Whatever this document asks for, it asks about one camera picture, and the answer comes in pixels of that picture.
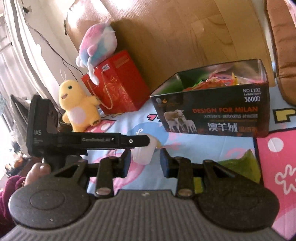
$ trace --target tie-dye plush toy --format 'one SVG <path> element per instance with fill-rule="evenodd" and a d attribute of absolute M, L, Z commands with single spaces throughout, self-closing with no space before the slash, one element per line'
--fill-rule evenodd
<path fill-rule="evenodd" d="M 76 58 L 77 66 L 87 67 L 89 77 L 96 85 L 99 85 L 99 80 L 93 73 L 94 67 L 110 57 L 117 47 L 115 31 L 110 23 L 111 21 L 98 23 L 86 31 L 79 46 L 79 56 Z"/>

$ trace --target yellow plush toy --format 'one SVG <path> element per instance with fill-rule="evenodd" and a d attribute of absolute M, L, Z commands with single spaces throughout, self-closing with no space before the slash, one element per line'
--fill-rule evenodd
<path fill-rule="evenodd" d="M 87 96 L 75 80 L 64 81 L 59 88 L 59 103 L 66 111 L 62 117 L 71 124 L 74 132 L 84 132 L 89 126 L 100 123 L 97 105 L 101 102 L 95 96 Z"/>

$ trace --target white flower outline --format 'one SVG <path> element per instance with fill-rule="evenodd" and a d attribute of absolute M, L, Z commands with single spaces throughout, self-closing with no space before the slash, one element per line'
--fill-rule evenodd
<path fill-rule="evenodd" d="M 296 187 L 293 185 L 293 183 L 291 183 L 289 185 L 289 188 L 287 189 L 287 183 L 286 183 L 286 181 L 284 179 L 287 177 L 288 171 L 289 171 L 289 175 L 293 176 L 293 174 L 296 172 L 296 168 L 293 169 L 290 164 L 287 164 L 286 167 L 285 167 L 285 173 L 283 174 L 282 172 L 278 172 L 275 175 L 275 178 L 274 178 L 277 185 L 283 185 L 285 195 L 288 195 L 291 190 L 296 192 Z"/>

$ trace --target electrical wire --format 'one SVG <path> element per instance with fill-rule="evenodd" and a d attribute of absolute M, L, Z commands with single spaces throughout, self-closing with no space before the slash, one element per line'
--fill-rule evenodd
<path fill-rule="evenodd" d="M 29 22 L 26 20 L 26 15 L 27 15 L 27 13 L 24 12 L 23 16 L 24 16 L 24 19 L 25 19 L 25 22 L 26 22 L 26 25 L 28 26 L 28 28 L 34 30 L 36 33 L 39 34 L 39 36 L 47 43 L 47 45 L 51 48 L 51 50 L 62 59 L 63 65 L 69 69 L 69 71 L 74 76 L 74 78 L 76 79 L 76 81 L 78 81 L 77 78 L 75 77 L 75 75 L 73 74 L 73 72 L 71 71 L 71 69 L 66 64 L 68 64 L 68 65 L 72 66 L 74 69 L 78 70 L 81 73 L 82 76 L 84 74 L 78 68 L 76 68 L 75 66 L 71 65 L 66 60 L 64 60 L 64 58 L 50 45 L 50 43 L 48 42 L 48 40 L 37 29 L 31 27 L 31 25 L 29 24 Z"/>

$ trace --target purple sleeve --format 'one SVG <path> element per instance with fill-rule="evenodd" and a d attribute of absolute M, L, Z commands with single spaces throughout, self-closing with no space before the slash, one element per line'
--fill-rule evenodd
<path fill-rule="evenodd" d="M 13 176 L 8 179 L 5 188 L 0 192 L 0 238 L 14 228 L 15 224 L 8 209 L 11 195 L 22 186 L 24 177 Z"/>

